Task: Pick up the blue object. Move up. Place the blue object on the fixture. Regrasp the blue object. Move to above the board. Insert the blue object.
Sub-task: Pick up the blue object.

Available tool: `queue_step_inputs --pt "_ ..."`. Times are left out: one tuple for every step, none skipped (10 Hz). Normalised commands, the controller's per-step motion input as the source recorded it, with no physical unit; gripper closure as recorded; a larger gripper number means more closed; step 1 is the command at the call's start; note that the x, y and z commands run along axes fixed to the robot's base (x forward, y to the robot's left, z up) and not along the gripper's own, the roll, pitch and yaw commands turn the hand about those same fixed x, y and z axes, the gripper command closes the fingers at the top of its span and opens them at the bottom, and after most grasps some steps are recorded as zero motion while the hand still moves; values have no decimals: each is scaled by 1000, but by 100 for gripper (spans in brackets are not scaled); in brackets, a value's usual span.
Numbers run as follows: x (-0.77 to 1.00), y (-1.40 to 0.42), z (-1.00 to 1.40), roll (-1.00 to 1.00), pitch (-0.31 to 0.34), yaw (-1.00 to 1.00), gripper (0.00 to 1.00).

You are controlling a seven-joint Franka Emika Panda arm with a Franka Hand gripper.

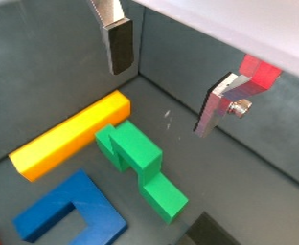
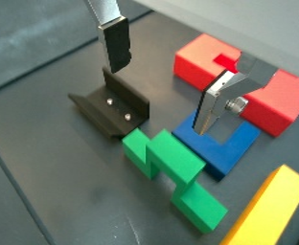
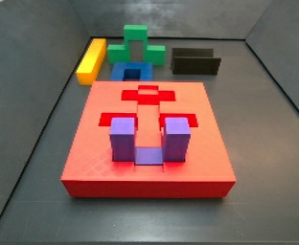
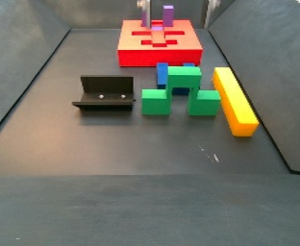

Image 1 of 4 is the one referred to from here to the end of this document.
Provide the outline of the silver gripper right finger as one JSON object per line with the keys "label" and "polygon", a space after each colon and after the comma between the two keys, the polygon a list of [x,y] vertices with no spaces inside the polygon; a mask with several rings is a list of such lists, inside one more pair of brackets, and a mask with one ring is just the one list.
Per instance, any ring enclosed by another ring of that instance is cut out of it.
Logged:
{"label": "silver gripper right finger", "polygon": [[229,72],[207,91],[195,134],[206,137],[226,114],[242,118],[253,106],[249,97],[266,92],[281,74],[281,68],[251,55],[245,55],[239,74]]}

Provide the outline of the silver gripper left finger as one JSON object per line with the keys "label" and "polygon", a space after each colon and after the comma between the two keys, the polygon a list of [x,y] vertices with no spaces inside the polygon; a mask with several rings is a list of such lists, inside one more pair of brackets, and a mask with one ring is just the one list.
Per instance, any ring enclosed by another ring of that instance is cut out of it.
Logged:
{"label": "silver gripper left finger", "polygon": [[122,74],[135,62],[134,21],[126,17],[120,0],[88,0],[102,27],[110,72]]}

